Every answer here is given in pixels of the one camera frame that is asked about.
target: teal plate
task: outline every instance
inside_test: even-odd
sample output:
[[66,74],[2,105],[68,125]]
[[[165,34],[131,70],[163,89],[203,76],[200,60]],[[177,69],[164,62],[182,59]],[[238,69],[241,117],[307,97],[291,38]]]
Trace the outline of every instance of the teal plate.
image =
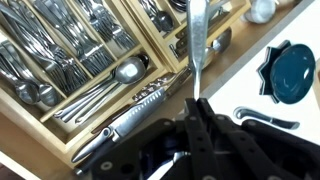
[[299,102],[312,86],[315,67],[315,58],[308,46],[297,44],[284,50],[270,73],[274,96],[285,104]]

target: serrated knife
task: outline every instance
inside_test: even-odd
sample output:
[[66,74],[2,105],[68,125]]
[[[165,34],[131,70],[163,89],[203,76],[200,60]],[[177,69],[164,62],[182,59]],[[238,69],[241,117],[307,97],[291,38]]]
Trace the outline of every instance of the serrated knife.
[[75,167],[75,173],[77,175],[82,175],[87,172],[92,164],[99,159],[103,154],[105,154],[110,148],[114,147],[120,140],[127,136],[138,124],[145,120],[152,112],[156,110],[157,107],[165,99],[165,90],[160,88],[154,91],[152,94],[146,98],[139,101],[139,103],[130,107],[128,111],[119,116],[114,122],[112,122],[107,129],[110,130],[111,134],[102,134],[104,138],[99,136],[104,133],[104,130],[97,136],[99,141],[92,140],[86,143],[77,153],[73,156],[72,162],[77,162],[88,154],[90,154],[83,162]]

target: stainless steel cutlery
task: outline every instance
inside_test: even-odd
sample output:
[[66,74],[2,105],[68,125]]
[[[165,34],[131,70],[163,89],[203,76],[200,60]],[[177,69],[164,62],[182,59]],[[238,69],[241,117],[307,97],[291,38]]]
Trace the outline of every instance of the stainless steel cutlery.
[[113,59],[102,44],[94,41],[79,20],[62,0],[36,0],[34,7],[77,51],[80,62],[96,76],[112,63]]
[[278,127],[289,129],[289,130],[295,130],[300,126],[299,122],[285,121],[278,118],[270,117],[260,112],[257,112],[255,110],[249,109],[247,107],[237,107],[233,113],[234,113],[234,116],[238,119],[242,119],[244,117],[251,117],[257,120],[268,122],[274,126],[278,126]]
[[0,2],[0,10],[5,18],[2,24],[10,35],[33,56],[64,93],[70,94],[87,82],[84,71],[55,44],[23,1],[8,0],[8,5]]
[[127,136],[163,102],[164,98],[164,88],[158,89],[137,104],[132,105],[128,111],[120,115],[108,127],[102,130],[101,133],[105,133],[103,136],[98,135],[97,138],[89,140],[80,147],[72,157],[72,162],[79,161],[87,154],[90,155],[76,166],[76,174],[81,175],[88,171],[94,161]]
[[120,47],[127,50],[136,43],[133,38],[116,23],[116,18],[107,10],[101,0],[77,0],[78,4],[88,16],[92,27],[105,41],[114,40]]
[[139,0],[139,3],[159,32],[173,30],[172,17],[166,11],[160,10],[154,0]]

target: utensil handle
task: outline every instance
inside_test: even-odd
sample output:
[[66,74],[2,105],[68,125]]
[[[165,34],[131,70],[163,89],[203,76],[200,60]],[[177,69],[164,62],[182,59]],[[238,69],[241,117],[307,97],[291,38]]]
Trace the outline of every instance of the utensil handle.
[[96,160],[98,160],[100,157],[102,157],[106,152],[108,152],[115,145],[116,145],[116,142],[112,141],[112,139],[104,142],[94,152],[92,152],[84,161],[82,161],[80,164],[78,164],[75,167],[74,172],[76,173],[76,175],[81,176],[87,173],[90,170],[93,163]]
[[70,120],[70,118],[75,115],[80,109],[87,105],[92,99],[97,97],[100,93],[102,93],[105,89],[107,89],[112,83],[114,82],[113,79],[104,82],[104,85],[101,87],[94,89],[90,93],[87,93],[80,98],[74,100],[70,105],[66,108],[58,111],[54,116],[56,118],[62,119],[64,122]]
[[98,127],[91,131],[91,134],[96,134],[100,132],[105,127],[109,126],[114,120],[116,120],[119,116],[127,112],[130,108],[130,104],[123,106],[122,108],[118,109],[114,112],[111,116],[109,116],[104,122],[102,122]]
[[285,128],[285,129],[291,129],[291,130],[295,130],[300,126],[299,122],[291,122],[291,121],[288,122],[288,121],[283,121],[277,118],[272,118],[271,124],[278,127]]
[[88,120],[90,116],[92,116],[95,112],[97,112],[107,101],[107,99],[112,95],[114,91],[116,91],[122,83],[117,83],[109,92],[107,92],[98,102],[94,104],[92,108],[88,112],[83,113],[84,116],[79,117],[75,120],[76,124],[82,124]]
[[96,148],[98,148],[104,141],[112,136],[112,130],[110,128],[105,128],[97,136],[88,140],[83,146],[81,146],[78,151],[72,156],[71,162],[76,163],[82,158],[86,157]]
[[260,112],[251,110],[249,108],[246,107],[238,107],[235,109],[234,111],[234,115],[238,118],[238,119],[242,119],[243,117],[253,117],[255,119],[258,120],[262,120],[268,123],[271,123],[275,126],[281,127],[281,128],[285,128],[285,129],[297,129],[300,126],[299,122],[295,122],[295,121],[284,121],[278,118],[273,118],[267,115],[264,115]]

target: knife handle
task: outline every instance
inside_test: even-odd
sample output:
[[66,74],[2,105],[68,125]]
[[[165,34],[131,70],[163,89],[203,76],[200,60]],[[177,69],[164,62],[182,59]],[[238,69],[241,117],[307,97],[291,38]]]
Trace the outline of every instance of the knife handle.
[[112,115],[110,115],[105,121],[103,121],[98,127],[96,127],[94,130],[91,131],[91,134],[96,134],[100,132],[105,127],[109,126],[114,120],[116,120],[119,116],[121,116],[123,113],[127,112],[129,109],[130,104],[127,104],[123,106],[122,108],[118,109],[116,112],[114,112]]
[[104,142],[99,148],[93,151],[85,160],[83,160],[74,168],[75,174],[78,176],[82,176],[85,173],[87,173],[90,170],[93,163],[99,158],[101,158],[105,153],[107,153],[108,150],[113,148],[115,145],[116,143],[112,141],[112,139]]
[[298,129],[298,127],[300,126],[299,122],[283,121],[277,118],[272,118],[271,124],[290,130]]

